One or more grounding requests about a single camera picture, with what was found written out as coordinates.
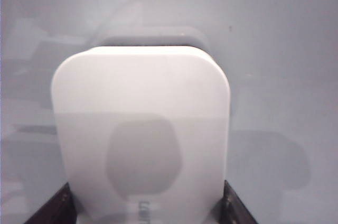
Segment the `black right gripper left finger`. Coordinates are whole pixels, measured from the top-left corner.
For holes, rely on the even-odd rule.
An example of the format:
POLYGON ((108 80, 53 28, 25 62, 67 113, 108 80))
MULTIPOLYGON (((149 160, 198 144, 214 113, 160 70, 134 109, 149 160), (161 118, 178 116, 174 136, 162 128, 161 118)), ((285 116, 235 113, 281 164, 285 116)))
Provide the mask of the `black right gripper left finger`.
POLYGON ((66 183, 42 207, 39 208, 26 224, 58 224, 77 223, 77 211, 74 205, 72 192, 66 183))

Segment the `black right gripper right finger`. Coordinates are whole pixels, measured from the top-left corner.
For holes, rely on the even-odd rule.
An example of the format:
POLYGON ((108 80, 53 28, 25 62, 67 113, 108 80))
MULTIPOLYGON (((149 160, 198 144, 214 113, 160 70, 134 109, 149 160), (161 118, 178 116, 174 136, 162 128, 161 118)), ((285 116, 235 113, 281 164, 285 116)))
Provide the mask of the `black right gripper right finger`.
POLYGON ((221 224, 258 224, 227 180, 224 181, 223 196, 213 208, 213 218, 221 224))

